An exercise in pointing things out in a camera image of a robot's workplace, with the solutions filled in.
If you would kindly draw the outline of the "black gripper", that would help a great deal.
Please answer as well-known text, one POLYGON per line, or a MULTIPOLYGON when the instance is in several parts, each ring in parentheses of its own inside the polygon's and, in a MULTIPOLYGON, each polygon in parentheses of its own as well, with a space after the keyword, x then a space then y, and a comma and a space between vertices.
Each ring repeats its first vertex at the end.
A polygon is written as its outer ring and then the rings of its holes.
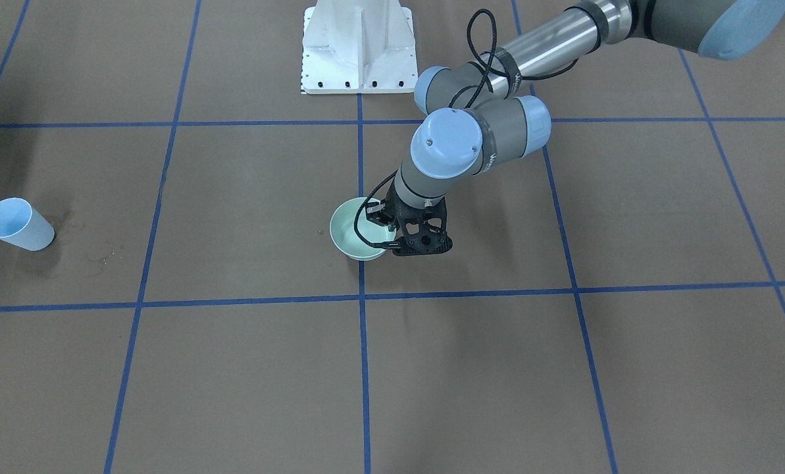
POLYGON ((392 251, 393 255, 438 255, 453 248, 453 240, 447 234, 444 198, 426 208, 411 207, 396 196, 384 198, 384 203, 366 204, 365 215, 372 224, 386 224, 388 211, 392 217, 390 228, 401 231, 401 236, 384 243, 384 249, 392 251))

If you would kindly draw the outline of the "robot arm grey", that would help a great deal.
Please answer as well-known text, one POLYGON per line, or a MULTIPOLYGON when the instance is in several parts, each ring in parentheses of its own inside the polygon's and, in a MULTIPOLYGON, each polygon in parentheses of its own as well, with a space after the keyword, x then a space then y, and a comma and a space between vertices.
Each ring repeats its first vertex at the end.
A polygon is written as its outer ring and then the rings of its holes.
POLYGON ((601 46, 633 37, 732 61, 764 42, 784 13, 785 1, 578 1, 503 45, 493 41, 463 66, 426 69, 414 91, 425 118, 409 156, 381 182, 384 199, 363 199, 354 234, 397 256, 449 251, 446 194, 551 137, 548 108, 519 95, 523 84, 557 77, 601 46))

